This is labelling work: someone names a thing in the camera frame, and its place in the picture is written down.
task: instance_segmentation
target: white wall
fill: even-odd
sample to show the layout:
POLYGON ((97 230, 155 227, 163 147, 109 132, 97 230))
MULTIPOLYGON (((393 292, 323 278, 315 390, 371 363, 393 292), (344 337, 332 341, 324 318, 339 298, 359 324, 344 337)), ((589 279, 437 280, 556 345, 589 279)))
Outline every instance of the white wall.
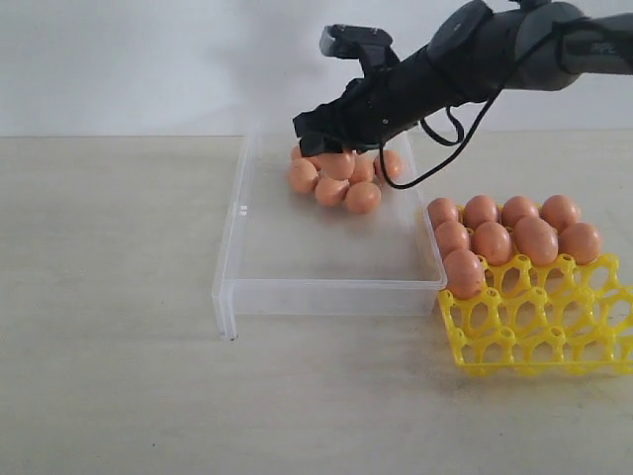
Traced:
MULTIPOLYGON (((279 116, 277 101, 290 120, 359 71, 320 56, 323 25, 384 28, 405 56, 465 1, 0 0, 0 136, 239 134, 244 106, 279 116)), ((633 11, 573 3, 591 16, 633 11)), ((633 78, 587 76, 556 94, 507 92, 483 126, 633 127, 632 90, 633 78)))

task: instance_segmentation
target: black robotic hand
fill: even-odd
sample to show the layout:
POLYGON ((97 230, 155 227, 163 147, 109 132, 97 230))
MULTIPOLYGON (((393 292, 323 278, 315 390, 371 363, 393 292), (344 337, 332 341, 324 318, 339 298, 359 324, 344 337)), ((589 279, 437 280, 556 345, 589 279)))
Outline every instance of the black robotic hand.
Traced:
POLYGON ((512 0, 519 8, 495 13, 483 0, 457 10, 428 45, 400 61, 387 32, 364 27, 326 27, 326 56, 358 59, 364 77, 353 79, 336 100, 294 119, 304 156, 378 149, 420 124, 439 143, 458 145, 444 162, 408 184, 439 171, 463 151, 504 89, 557 91, 584 73, 633 74, 633 14, 586 17, 574 5, 551 0, 512 0), (486 103, 464 134, 450 110, 486 103), (424 118, 446 109, 458 139, 443 139, 424 118))

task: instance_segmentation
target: transparent plastic tray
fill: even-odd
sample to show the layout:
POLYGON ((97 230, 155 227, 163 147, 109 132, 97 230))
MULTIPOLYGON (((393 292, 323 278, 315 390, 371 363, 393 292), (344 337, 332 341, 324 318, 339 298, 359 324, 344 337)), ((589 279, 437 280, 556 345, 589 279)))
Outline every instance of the transparent plastic tray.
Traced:
MULTIPOLYGON (((419 186, 383 186, 370 215, 319 206, 286 180, 287 129, 255 127, 245 139, 226 216, 213 300, 221 337, 236 315, 426 316, 446 284, 419 186)), ((391 141, 417 175, 406 134, 391 141)))

